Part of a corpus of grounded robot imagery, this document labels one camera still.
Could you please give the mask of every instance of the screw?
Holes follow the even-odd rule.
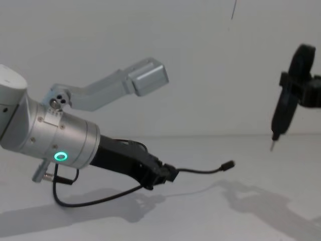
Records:
[[[50,100],[50,106],[53,109],[60,109],[61,108],[60,104],[55,99]]]

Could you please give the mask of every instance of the silver cylindrical joint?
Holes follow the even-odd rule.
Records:
[[[25,97],[8,126],[4,149],[81,169],[90,164],[100,142],[99,127]]]

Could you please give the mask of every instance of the white table surface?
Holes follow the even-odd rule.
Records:
[[[236,167],[217,175],[180,174],[174,183],[93,207],[64,209],[51,183],[35,184],[38,160],[0,151],[0,240],[321,240],[321,136],[143,138],[149,151],[177,167]],[[74,170],[61,168],[72,177]],[[68,201],[126,190],[131,178],[88,167]]]

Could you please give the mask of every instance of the white wall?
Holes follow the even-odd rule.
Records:
[[[270,133],[279,77],[300,43],[317,47],[319,0],[1,0],[0,62],[41,100],[53,83],[84,86],[153,56],[170,84],[95,113],[111,136]],[[293,133],[321,132],[300,109]]]

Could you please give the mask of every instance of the metal bracket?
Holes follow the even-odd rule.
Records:
[[[164,65],[147,58],[84,88],[54,84],[43,104],[57,110],[68,104],[73,109],[94,111],[127,94],[145,96],[168,82]]]

